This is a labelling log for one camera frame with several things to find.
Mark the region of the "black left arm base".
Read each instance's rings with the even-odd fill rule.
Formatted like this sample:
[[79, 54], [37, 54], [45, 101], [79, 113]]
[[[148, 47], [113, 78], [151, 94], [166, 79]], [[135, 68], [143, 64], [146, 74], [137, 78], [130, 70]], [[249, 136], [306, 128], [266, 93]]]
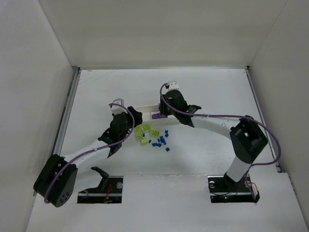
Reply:
[[110, 176], [107, 172], [95, 166], [91, 168], [100, 176], [100, 182], [93, 188], [83, 189], [78, 193], [79, 204], [116, 204], [122, 203], [123, 176]]

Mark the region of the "purple lego brick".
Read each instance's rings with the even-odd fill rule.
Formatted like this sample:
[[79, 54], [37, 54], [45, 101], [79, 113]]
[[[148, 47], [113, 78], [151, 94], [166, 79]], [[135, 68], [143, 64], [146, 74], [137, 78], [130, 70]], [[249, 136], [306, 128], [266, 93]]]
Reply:
[[156, 113], [156, 114], [152, 114], [152, 119], [155, 120], [155, 119], [162, 119], [162, 118], [167, 118], [168, 116], [167, 115], [162, 115], [160, 113]]

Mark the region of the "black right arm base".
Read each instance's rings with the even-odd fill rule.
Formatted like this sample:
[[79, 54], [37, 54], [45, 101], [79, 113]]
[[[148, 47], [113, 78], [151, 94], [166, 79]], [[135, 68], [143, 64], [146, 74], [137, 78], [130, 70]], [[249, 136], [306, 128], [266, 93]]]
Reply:
[[247, 176], [239, 183], [226, 183], [223, 175], [208, 176], [211, 203], [257, 203], [260, 193], [257, 185]]

